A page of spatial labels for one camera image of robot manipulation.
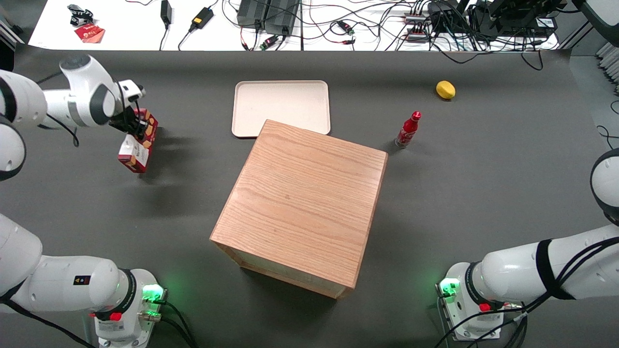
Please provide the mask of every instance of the cardboard box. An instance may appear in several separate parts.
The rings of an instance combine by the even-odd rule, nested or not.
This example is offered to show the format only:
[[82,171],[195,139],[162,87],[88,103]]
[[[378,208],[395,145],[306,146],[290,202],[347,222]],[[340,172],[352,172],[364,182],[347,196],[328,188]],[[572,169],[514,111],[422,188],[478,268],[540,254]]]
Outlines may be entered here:
[[342,298],[357,284],[386,162],[267,120],[210,240],[241,267]]

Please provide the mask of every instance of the power supply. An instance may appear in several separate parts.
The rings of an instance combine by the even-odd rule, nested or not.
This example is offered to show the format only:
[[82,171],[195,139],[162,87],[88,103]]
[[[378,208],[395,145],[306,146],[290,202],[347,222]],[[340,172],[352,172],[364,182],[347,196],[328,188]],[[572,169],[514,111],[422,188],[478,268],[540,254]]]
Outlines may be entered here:
[[264,19],[267,15],[269,0],[241,0],[236,14],[236,22],[244,27],[258,27],[264,29]]
[[264,30],[271,35],[290,35],[295,26],[299,0],[271,0]]

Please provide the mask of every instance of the wooden box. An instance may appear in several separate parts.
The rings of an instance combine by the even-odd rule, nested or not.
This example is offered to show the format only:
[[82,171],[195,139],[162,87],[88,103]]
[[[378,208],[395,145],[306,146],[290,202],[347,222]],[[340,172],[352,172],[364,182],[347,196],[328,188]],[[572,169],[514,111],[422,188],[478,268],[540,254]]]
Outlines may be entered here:
[[341,298],[357,283],[386,162],[267,120],[210,240],[241,267]]

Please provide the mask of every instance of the yellow lemon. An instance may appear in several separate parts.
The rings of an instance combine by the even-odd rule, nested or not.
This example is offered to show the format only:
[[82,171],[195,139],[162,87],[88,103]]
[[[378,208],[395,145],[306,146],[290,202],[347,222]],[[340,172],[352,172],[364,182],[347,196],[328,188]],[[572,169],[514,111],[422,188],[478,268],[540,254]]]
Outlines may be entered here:
[[449,81],[441,81],[436,85],[436,93],[443,99],[452,99],[456,96],[456,88]]

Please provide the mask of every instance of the red and white box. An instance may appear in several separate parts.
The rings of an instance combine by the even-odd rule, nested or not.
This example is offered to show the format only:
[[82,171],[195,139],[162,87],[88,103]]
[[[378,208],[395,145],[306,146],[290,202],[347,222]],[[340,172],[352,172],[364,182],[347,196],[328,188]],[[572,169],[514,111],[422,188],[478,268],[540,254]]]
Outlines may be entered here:
[[159,122],[146,109],[136,109],[135,112],[138,114],[140,123],[146,125],[144,140],[140,141],[132,134],[127,134],[118,151],[118,160],[134,173],[145,173]]

